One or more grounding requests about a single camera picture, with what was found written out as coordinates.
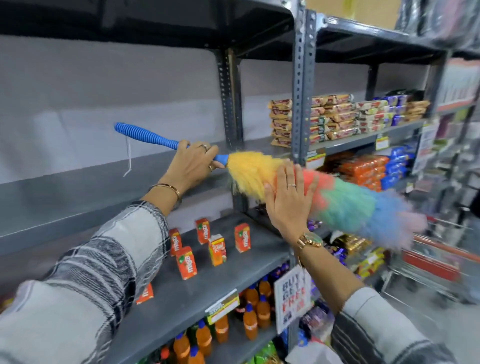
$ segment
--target wristwatch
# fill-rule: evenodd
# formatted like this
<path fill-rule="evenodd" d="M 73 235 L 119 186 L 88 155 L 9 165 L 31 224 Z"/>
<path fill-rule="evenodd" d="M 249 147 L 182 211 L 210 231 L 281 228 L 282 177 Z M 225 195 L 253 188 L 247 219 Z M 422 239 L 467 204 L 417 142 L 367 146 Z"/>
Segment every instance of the wristwatch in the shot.
<path fill-rule="evenodd" d="M 307 245 L 314 246 L 315 248 L 321 248 L 323 247 L 323 240 L 317 234 L 314 234 L 313 232 L 309 231 L 302 234 L 302 236 L 298 238 L 297 245 L 300 248 L 300 250 L 303 250 L 303 248 Z M 301 263 L 299 256 L 297 256 L 297 259 L 300 267 L 303 267 L 303 264 Z"/>

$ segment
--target red shopping cart panel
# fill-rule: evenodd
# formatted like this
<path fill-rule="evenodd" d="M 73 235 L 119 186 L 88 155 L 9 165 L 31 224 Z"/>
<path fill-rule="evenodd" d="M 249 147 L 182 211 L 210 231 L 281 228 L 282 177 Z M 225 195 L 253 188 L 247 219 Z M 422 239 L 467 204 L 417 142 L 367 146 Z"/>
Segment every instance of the red shopping cart panel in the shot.
<path fill-rule="evenodd" d="M 418 269 L 425 270 L 426 272 L 432 273 L 433 275 L 449 280 L 456 281 L 460 278 L 460 269 L 457 267 L 440 262 L 435 259 L 428 258 L 422 254 L 403 251 L 402 258 L 405 263 L 408 263 Z"/>

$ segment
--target yellow duster fibers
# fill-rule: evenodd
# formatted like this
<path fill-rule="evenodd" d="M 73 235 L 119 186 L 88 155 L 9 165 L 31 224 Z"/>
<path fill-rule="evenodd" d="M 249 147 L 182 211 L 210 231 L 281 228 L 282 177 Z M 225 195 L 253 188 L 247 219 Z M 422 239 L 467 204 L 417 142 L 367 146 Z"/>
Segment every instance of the yellow duster fibers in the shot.
<path fill-rule="evenodd" d="M 237 191 L 264 201 L 264 183 L 276 188 L 276 170 L 282 163 L 282 159 L 260 152 L 237 152 L 229 155 L 227 167 Z"/>

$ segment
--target cardboard box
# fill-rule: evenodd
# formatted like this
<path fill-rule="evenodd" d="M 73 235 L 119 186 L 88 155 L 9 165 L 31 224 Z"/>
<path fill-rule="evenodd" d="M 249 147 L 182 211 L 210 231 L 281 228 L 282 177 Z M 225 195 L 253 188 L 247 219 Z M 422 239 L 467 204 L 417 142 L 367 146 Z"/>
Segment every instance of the cardboard box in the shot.
<path fill-rule="evenodd" d="M 176 256 L 177 252 L 181 249 L 181 236 L 178 229 L 171 229 L 170 233 L 170 255 Z"/>
<path fill-rule="evenodd" d="M 250 250 L 250 226 L 246 222 L 235 227 L 235 247 L 240 253 Z"/>
<path fill-rule="evenodd" d="M 221 234 L 214 235 L 208 242 L 208 251 L 214 267 L 227 261 L 227 250 L 225 249 L 225 239 Z"/>
<path fill-rule="evenodd" d="M 201 218 L 195 221 L 197 227 L 198 242 L 200 244 L 208 243 L 210 239 L 210 223 L 207 218 Z"/>
<path fill-rule="evenodd" d="M 395 29 L 401 0 L 307 0 L 307 8 L 384 29 Z"/>
<path fill-rule="evenodd" d="M 141 304 L 145 301 L 148 301 L 150 298 L 153 298 L 153 289 L 152 289 L 152 284 L 151 283 L 147 284 L 143 293 L 138 298 L 137 304 Z"/>
<path fill-rule="evenodd" d="M 177 252 L 177 265 L 183 280 L 197 274 L 197 265 L 191 247 L 185 246 Z"/>

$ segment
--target orange packet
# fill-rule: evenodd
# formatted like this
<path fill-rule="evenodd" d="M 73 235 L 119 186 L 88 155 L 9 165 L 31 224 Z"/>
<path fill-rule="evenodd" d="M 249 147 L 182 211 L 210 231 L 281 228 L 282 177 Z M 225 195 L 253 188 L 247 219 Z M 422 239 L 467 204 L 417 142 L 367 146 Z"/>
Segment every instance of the orange packet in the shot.
<path fill-rule="evenodd" d="M 227 261 L 227 250 L 225 249 L 225 239 L 221 234 L 214 235 L 208 241 L 208 251 L 214 267 Z"/>
<path fill-rule="evenodd" d="M 250 226 L 246 222 L 235 227 L 235 246 L 240 253 L 246 252 L 251 246 Z"/>
<path fill-rule="evenodd" d="M 197 274 L 197 265 L 193 257 L 192 248 L 185 246 L 177 252 L 177 265 L 183 280 L 187 280 Z"/>
<path fill-rule="evenodd" d="M 150 298 L 153 298 L 153 289 L 151 283 L 147 284 L 143 293 L 140 295 L 140 297 L 138 297 L 137 304 L 148 301 Z"/>
<path fill-rule="evenodd" d="M 181 236 L 177 228 L 171 229 L 170 233 L 170 255 L 176 256 L 177 252 L 181 249 Z"/>
<path fill-rule="evenodd" d="M 195 221 L 197 227 L 198 242 L 200 244 L 208 243 L 210 239 L 210 223 L 207 218 L 201 218 Z"/>

